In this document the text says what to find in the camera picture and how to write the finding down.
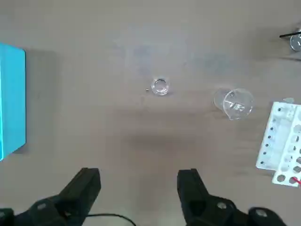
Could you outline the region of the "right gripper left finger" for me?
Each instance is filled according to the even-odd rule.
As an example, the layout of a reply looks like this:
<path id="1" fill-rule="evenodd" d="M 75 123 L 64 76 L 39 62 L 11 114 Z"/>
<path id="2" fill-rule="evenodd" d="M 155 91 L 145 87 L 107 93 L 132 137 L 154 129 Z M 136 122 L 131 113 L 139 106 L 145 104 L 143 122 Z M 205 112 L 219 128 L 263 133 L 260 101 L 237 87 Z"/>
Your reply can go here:
<path id="1" fill-rule="evenodd" d="M 15 214 L 0 209 L 2 226 L 81 226 L 101 190 L 97 168 L 82 168 L 57 195 L 36 201 L 28 210 Z"/>

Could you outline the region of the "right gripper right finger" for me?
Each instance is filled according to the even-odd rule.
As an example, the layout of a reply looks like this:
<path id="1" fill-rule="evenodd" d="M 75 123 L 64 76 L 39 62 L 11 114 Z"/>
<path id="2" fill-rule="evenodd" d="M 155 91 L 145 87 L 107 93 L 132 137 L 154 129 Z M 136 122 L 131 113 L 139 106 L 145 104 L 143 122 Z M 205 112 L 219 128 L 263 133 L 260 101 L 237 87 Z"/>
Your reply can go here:
<path id="1" fill-rule="evenodd" d="M 229 199 L 211 195 L 196 169 L 179 170 L 177 192 L 187 226 L 284 226 L 270 209 L 240 211 Z"/>

